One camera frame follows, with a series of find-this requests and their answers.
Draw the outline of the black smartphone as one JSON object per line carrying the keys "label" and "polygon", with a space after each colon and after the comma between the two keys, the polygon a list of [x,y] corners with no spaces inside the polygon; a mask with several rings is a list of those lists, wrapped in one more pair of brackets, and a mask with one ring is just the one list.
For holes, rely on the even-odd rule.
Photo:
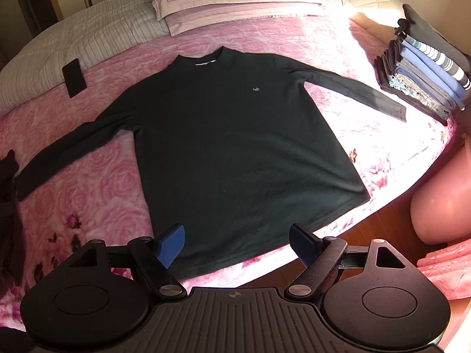
{"label": "black smartphone", "polygon": [[69,98],[87,89],[80,62],[77,58],[62,67],[62,74]]}

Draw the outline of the dark teal long-sleeve sweater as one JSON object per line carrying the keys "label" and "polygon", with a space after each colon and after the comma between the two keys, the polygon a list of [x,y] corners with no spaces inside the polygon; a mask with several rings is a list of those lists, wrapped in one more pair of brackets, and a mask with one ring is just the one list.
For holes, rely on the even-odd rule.
{"label": "dark teal long-sleeve sweater", "polygon": [[16,178],[18,198],[131,131],[153,232],[185,228],[170,268],[176,278],[270,252],[287,244],[291,225],[315,231],[370,197],[306,83],[406,118],[403,105],[359,81],[286,56],[221,47],[177,57],[43,149]]}

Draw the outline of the stack of folded clothes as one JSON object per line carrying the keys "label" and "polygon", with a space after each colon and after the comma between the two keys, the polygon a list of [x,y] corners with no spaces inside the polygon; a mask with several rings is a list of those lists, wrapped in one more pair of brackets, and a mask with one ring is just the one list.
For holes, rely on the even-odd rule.
{"label": "stack of folded clothes", "polygon": [[462,53],[412,6],[402,6],[395,39],[374,60],[380,87],[442,125],[466,108],[470,55]]}

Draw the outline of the pink floral bedspread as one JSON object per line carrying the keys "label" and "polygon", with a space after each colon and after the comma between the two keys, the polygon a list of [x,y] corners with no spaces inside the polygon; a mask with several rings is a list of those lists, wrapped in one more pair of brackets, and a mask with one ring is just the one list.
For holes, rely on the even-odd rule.
{"label": "pink floral bedspread", "polygon": [[[25,166],[56,139],[94,120],[124,90],[158,73],[177,56],[220,47],[281,54],[376,86],[373,60],[385,46],[353,21],[323,17],[259,18],[164,35],[88,69],[86,89],[69,97],[64,85],[1,118],[1,153]],[[445,150],[456,123],[442,125],[413,107],[398,121],[314,85],[307,91],[359,172],[370,200],[318,231],[339,235],[409,189]],[[151,234],[132,135],[120,133],[52,177],[18,204],[26,264],[22,283],[1,298],[1,325],[22,328],[25,291],[90,239],[123,245]]]}

